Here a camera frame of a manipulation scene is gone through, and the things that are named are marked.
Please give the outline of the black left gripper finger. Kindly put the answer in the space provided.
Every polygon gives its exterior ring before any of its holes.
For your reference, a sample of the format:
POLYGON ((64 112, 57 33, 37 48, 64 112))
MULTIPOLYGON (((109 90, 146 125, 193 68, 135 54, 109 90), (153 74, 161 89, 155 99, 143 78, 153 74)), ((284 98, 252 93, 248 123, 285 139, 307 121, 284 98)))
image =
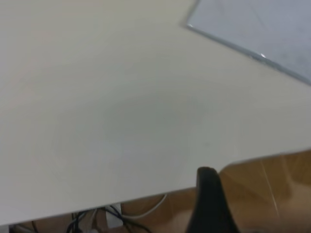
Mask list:
POLYGON ((196 203, 186 232, 238 233, 218 172, 200 167, 196 181, 196 203))

